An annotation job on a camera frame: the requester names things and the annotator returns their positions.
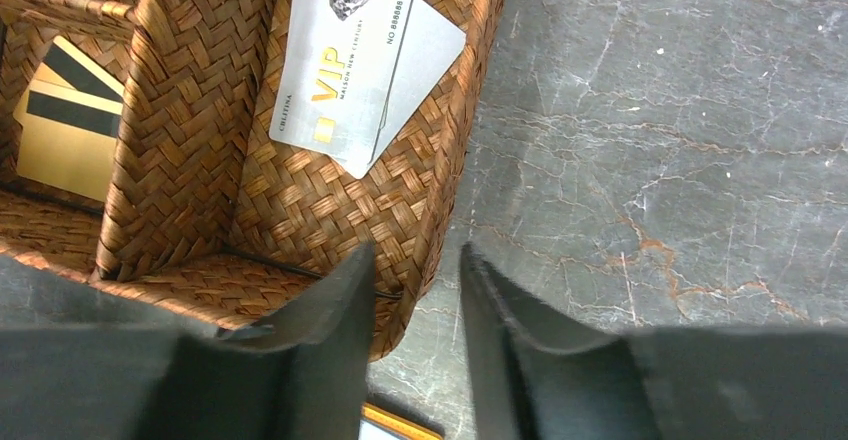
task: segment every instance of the concrete floor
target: concrete floor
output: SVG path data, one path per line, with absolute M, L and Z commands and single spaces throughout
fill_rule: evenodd
M 606 329 L 848 320 L 848 0 L 508 0 L 441 272 L 374 388 L 474 437 L 457 257 Z

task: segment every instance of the gold chip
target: gold chip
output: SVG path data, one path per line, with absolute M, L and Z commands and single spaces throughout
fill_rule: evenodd
M 318 125 L 315 126 L 315 140 L 321 143 L 330 143 L 333 140 L 333 129 L 336 122 L 331 118 L 318 117 Z

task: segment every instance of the orange edge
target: orange edge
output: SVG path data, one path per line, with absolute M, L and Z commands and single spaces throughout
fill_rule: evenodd
M 362 407 L 362 415 L 372 423 L 392 433 L 404 435 L 409 440 L 444 440 L 441 435 L 377 408 L 370 403 L 366 403 Z

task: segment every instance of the printed image on card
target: printed image on card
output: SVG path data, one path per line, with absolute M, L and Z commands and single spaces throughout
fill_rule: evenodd
M 412 0 L 293 0 L 273 140 L 370 161 Z

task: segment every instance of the woven basket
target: woven basket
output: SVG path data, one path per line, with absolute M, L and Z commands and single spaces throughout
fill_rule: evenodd
M 237 328 L 377 244 L 372 358 L 433 279 L 503 0 L 425 0 L 464 52 L 371 173 L 268 138 L 290 0 L 0 0 L 0 254 Z M 104 204 L 15 175 L 12 111 L 61 33 L 125 84 Z

